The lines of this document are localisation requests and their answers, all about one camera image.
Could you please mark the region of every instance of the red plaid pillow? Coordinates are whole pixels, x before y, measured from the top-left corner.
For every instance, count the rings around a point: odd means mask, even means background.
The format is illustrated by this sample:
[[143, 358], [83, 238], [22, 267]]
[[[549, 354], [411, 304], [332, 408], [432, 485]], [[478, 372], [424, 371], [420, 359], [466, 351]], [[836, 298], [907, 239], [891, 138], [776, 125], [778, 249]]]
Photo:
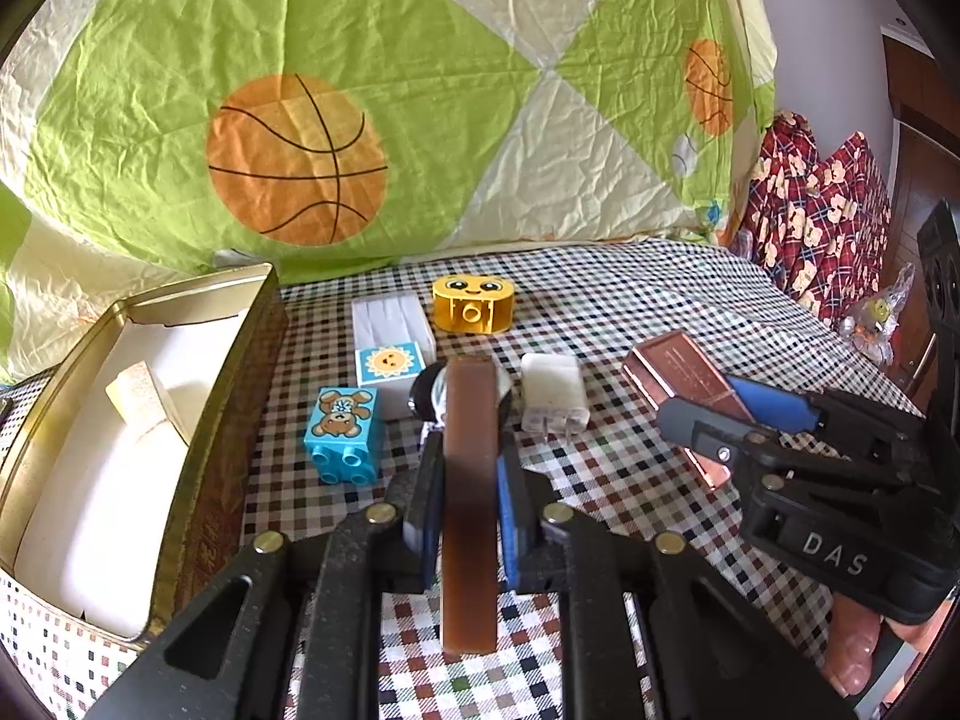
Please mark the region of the red plaid pillow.
[[890, 199], [877, 161], [857, 132], [818, 161], [803, 117], [780, 114], [751, 182], [744, 228], [752, 261], [834, 329], [851, 303], [880, 288]]

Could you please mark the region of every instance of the teddy bear print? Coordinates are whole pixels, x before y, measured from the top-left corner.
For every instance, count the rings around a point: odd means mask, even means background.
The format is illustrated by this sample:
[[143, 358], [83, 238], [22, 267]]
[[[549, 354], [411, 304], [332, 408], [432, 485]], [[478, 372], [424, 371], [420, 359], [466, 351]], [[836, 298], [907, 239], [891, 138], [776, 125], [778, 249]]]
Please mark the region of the teddy bear print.
[[371, 417], [370, 409], [360, 404], [371, 400], [373, 396], [363, 389], [349, 395], [342, 395], [336, 389], [324, 392], [317, 402], [323, 412], [323, 419], [313, 426], [313, 435], [355, 439], [362, 432], [357, 419]]

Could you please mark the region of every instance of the blue duplo block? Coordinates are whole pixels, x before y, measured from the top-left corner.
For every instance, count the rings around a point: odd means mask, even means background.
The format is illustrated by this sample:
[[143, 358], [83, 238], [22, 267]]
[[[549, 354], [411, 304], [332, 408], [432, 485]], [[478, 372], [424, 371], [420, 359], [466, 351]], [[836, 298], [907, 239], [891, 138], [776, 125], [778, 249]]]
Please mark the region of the blue duplo block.
[[324, 386], [304, 446], [323, 483], [371, 485], [380, 474], [383, 433], [375, 389]]

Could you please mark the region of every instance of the wall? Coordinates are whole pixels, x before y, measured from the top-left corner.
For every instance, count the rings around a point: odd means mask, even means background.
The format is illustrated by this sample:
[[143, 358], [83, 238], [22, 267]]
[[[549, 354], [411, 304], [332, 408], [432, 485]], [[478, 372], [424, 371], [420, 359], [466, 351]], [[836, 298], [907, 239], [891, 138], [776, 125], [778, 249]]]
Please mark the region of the wall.
[[779, 48], [776, 102], [810, 119], [821, 154], [863, 130], [884, 175], [893, 114], [880, 27], [906, 16], [894, 0], [764, 0]]

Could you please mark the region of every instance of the small toy figure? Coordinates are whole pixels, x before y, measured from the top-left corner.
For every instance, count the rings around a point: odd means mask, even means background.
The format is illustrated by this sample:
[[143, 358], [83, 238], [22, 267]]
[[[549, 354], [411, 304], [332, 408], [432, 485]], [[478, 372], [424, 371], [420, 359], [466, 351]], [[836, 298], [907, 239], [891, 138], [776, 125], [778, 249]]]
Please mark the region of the small toy figure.
[[498, 276], [456, 274], [433, 283], [433, 320], [448, 333], [501, 333], [514, 321], [515, 290]]
[[894, 362], [891, 341], [913, 287], [914, 271], [913, 263], [907, 263], [894, 285], [848, 308], [837, 329], [841, 338], [881, 370]]
[[328, 485], [372, 484], [379, 473], [383, 426], [375, 389], [320, 390], [304, 446]]

